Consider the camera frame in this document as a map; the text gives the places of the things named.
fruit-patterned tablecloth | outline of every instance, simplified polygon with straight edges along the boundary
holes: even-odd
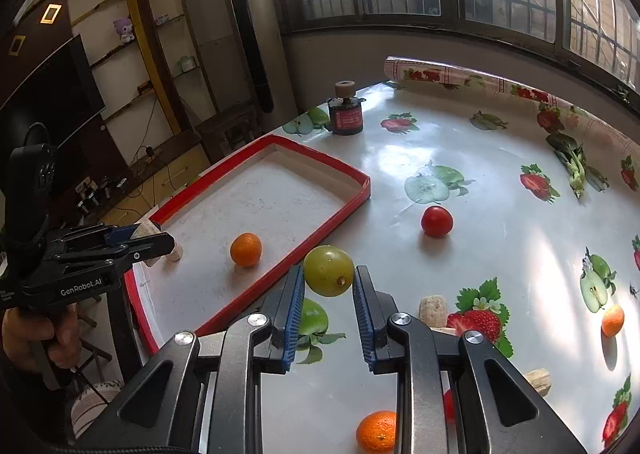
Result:
[[[522,373],[549,371],[546,401],[599,452],[638,410],[638,145],[504,78],[402,58],[385,71],[393,82],[358,94],[362,133],[325,129],[326,105],[275,131],[371,177],[370,200],[325,244],[366,265],[402,311],[417,315],[438,294],[452,321],[490,312],[496,347]],[[454,218],[443,239],[420,227],[436,203]],[[395,410],[396,377],[369,373],[350,291],[305,296],[326,311],[332,340],[303,341],[289,374],[264,377],[264,452],[356,453],[360,420]],[[602,316],[615,305],[625,323],[607,338]]]

metal screw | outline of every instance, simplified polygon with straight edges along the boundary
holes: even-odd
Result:
[[[484,337],[482,336],[482,333],[480,331],[470,329],[465,333],[465,340],[467,342],[471,342],[472,344],[479,344],[484,340]]]
[[[267,316],[263,315],[262,313],[252,313],[251,315],[249,315],[247,317],[247,322],[249,322],[249,324],[251,326],[264,326],[267,323]]]
[[[179,346],[186,346],[191,344],[194,338],[193,333],[190,331],[180,331],[180,333],[175,334],[174,342]]]
[[[402,312],[394,313],[391,315],[391,322],[399,326],[406,326],[411,322],[411,315],[407,315],[407,313]]]

window frame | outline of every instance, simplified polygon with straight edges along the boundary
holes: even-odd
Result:
[[[556,36],[548,42],[512,28],[504,28],[465,18],[465,0],[440,0],[441,15],[415,14],[365,14],[363,0],[354,0],[354,14],[306,20],[302,0],[279,0],[282,6],[282,33],[292,34],[308,30],[327,28],[360,27],[362,29],[385,29],[406,32],[441,30],[454,36],[470,37],[487,43],[505,44],[512,49],[568,72],[602,91],[623,105],[640,119],[640,63],[636,68],[636,90],[626,85],[613,74],[590,62],[586,58],[564,47],[570,36],[570,26],[564,26],[564,18],[570,8],[569,2],[556,0]]]

red label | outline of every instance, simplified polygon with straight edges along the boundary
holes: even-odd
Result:
[[[335,111],[336,129],[357,129],[362,126],[362,107]]]

jar lid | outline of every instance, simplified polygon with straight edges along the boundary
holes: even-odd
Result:
[[[351,80],[335,82],[335,96],[338,98],[353,98],[356,95],[356,84]]]

